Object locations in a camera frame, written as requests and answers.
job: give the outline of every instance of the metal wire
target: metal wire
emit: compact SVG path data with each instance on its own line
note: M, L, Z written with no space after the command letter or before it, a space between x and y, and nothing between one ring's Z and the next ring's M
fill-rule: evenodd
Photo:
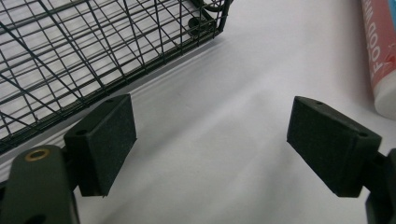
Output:
M214 38L231 4L0 2L0 154Z

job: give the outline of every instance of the white surface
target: white surface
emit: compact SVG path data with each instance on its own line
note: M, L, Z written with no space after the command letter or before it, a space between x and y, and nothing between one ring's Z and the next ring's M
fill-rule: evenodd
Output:
M293 97L320 100L396 147L374 109L358 0L235 0L222 35L132 92L138 140L83 224L366 223L286 142Z

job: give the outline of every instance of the brass insert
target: brass insert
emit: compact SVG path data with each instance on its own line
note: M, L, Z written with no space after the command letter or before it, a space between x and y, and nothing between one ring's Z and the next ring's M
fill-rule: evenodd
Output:
M43 158L46 158L50 154L50 150L47 148L40 148L34 151L31 151L29 154L26 155L26 161L39 161Z

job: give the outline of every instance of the screw hole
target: screw hole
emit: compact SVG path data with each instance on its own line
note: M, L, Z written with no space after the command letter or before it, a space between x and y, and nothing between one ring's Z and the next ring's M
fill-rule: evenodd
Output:
M35 151L32 154L30 154L30 157L33 158L33 159L36 159L38 157L44 156L44 154L46 154L45 151Z
M30 217L24 224L43 224L46 221L46 216L44 215L36 215Z
M76 132L76 135L83 135L84 133L87 133L87 130L80 130L78 132Z
M367 134L367 133L359 133L359 136L361 136L361 137L367 137L368 134Z
M39 161L43 158L46 158L50 154L50 151L46 148L40 148L37 150L34 150L30 152L29 154L26 155L25 160L26 161Z

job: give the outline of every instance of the bottle label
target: bottle label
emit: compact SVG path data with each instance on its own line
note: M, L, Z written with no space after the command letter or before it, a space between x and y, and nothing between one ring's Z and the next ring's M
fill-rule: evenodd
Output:
M396 0L361 0L373 89L396 70Z

